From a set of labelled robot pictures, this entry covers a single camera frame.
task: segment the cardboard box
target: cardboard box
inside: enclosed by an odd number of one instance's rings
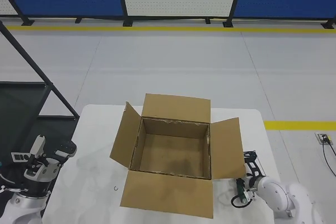
[[[211,102],[146,94],[126,102],[110,157],[129,169],[121,206],[213,218],[212,180],[245,176],[239,119],[211,122]]]

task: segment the fence post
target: fence post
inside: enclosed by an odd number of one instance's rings
[[[236,5],[237,5],[237,0],[233,0],[233,3],[232,3],[231,8],[230,8],[229,17],[226,19],[225,22],[223,22],[224,27],[234,27],[233,23],[232,23],[232,20],[233,20]]]
[[[12,5],[13,9],[17,12],[18,16],[22,19],[21,26],[31,26],[35,20],[29,20],[27,16],[25,16],[20,8],[17,6],[15,0],[9,0],[10,4]]]
[[[336,15],[329,19],[326,23],[321,24],[325,29],[334,29],[333,24],[336,24]]]

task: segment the gray floor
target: gray floor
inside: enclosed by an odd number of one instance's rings
[[[264,120],[336,121],[336,34],[13,34],[79,113],[87,104],[142,105],[149,92],[208,98],[214,108],[258,109]],[[40,81],[3,36],[0,81]],[[70,113],[50,96],[41,114]],[[336,132],[329,134],[336,149]],[[306,186],[325,223],[336,223],[336,179],[314,131],[268,136],[281,179]]]

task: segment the robotic hand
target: robotic hand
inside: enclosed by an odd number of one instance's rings
[[[311,202],[309,193],[299,183],[282,184],[272,177],[264,176],[255,163],[255,151],[244,152],[245,163],[251,172],[242,179],[237,179],[238,195],[231,204],[236,208],[244,208],[253,200],[249,193],[257,194],[274,212],[278,223],[320,224],[323,223],[315,204]],[[234,200],[240,198],[243,206],[236,206]]]
[[[45,154],[44,146],[45,137],[37,136],[30,153],[12,152],[8,159],[0,162],[0,177],[5,182],[0,193],[15,192],[6,204],[0,224],[42,223],[40,212],[45,209],[51,193],[48,190],[51,181],[57,177],[68,158],[76,154],[77,149],[72,141],[67,141],[49,155]],[[14,181],[8,180],[2,172],[7,170],[21,173]]]

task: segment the metal rod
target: metal rod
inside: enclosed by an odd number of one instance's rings
[[[233,20],[234,12],[236,9],[236,5],[237,5],[237,0],[233,0],[233,3],[230,8],[229,17],[226,19],[225,22],[223,22],[224,27],[233,27],[232,20]]]
[[[6,39],[11,43],[11,45],[19,52],[19,54],[24,58],[25,61],[35,70],[35,72],[43,79],[43,81],[51,86],[52,91],[61,100],[61,102],[67,107],[67,109],[73,114],[75,118],[79,118],[79,114],[74,110],[74,108],[69,104],[69,102],[62,96],[55,85],[50,81],[50,79],[45,75],[41,68],[34,62],[34,60],[29,56],[29,54],[24,50],[24,48],[17,42],[17,40],[12,36],[12,34],[7,30],[4,24],[0,20],[0,32],[6,37]]]
[[[21,26],[31,26],[35,22],[35,20],[29,20],[29,18],[22,13],[15,0],[9,0],[9,2],[13,9],[17,12],[18,16],[22,19],[23,24]]]
[[[329,19],[326,23],[321,24],[325,29],[333,29],[333,24],[336,23],[336,14],[333,18]]]

